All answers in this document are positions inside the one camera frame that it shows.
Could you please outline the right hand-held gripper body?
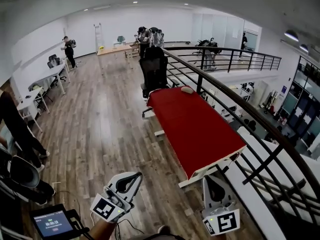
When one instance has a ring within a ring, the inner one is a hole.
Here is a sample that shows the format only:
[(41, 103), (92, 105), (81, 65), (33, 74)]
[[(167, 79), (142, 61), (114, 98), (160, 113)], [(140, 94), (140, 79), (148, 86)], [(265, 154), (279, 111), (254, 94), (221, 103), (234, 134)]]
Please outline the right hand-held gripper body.
[(204, 209), (202, 216), (202, 222), (211, 236), (229, 233), (240, 228), (240, 209), (236, 208), (235, 200), (219, 204), (215, 208)]

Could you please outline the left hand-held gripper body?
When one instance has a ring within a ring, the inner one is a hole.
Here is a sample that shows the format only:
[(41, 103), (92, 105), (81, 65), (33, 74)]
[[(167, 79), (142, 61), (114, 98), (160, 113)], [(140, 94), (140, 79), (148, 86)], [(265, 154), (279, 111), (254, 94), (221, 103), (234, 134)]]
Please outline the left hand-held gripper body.
[(121, 198), (110, 187), (104, 186), (102, 193), (97, 193), (90, 210), (108, 223), (115, 223), (125, 214), (132, 206), (129, 202)]

